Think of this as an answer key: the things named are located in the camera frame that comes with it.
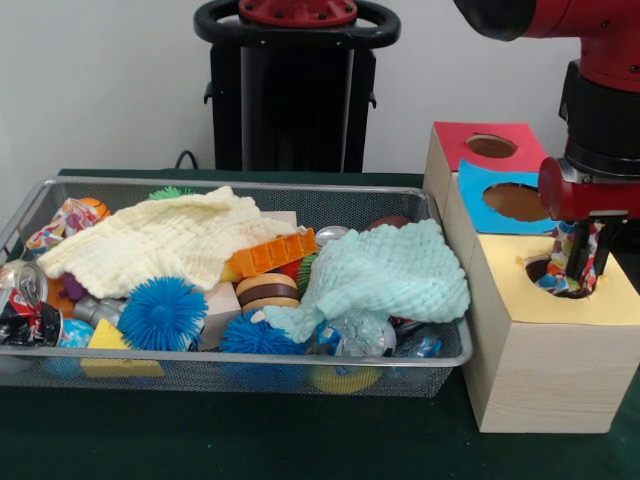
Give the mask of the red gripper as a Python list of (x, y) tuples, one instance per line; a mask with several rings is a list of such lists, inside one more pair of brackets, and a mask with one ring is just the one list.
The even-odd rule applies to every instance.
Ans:
[[(575, 169), (566, 159), (548, 157), (540, 166), (538, 193), (541, 205), (554, 220), (575, 224), (567, 262), (567, 276), (581, 288), (587, 285), (591, 218), (639, 218), (639, 181), (593, 177)], [(603, 274), (613, 243), (614, 227), (603, 224), (594, 255), (596, 279)]]

